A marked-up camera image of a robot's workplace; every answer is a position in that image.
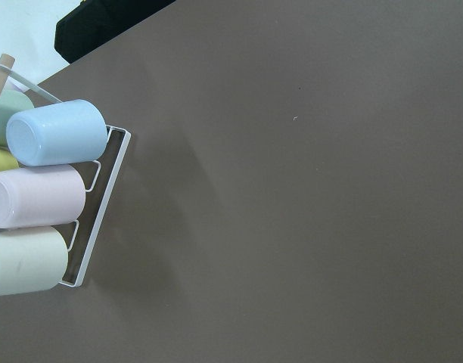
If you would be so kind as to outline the light blue cup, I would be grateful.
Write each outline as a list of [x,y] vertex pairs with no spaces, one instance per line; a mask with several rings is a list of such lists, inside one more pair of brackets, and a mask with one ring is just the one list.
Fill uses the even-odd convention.
[[98,159],[107,126],[96,106],[65,101],[14,114],[6,126],[10,152],[25,166],[51,166]]

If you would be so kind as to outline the pink cup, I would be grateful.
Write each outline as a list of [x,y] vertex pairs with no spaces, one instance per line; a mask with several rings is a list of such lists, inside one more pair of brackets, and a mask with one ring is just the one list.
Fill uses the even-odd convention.
[[73,222],[85,206],[86,189],[70,165],[25,167],[0,172],[0,228]]

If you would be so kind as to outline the cream cup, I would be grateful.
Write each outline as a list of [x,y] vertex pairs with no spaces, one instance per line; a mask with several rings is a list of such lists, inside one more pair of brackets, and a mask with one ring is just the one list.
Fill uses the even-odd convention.
[[51,226],[0,232],[0,296],[49,290],[67,263],[67,244]]

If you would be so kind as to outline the yellow green cup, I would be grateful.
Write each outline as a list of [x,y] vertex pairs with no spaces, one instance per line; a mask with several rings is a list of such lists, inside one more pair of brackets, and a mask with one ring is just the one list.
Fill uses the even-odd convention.
[[0,148],[0,172],[18,167],[17,159],[8,150]]

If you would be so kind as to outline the mint green cup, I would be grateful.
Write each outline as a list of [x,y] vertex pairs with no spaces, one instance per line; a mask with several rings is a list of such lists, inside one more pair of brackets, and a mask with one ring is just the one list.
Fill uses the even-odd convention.
[[22,92],[4,89],[0,95],[0,146],[6,146],[8,120],[16,113],[33,109],[32,101]]

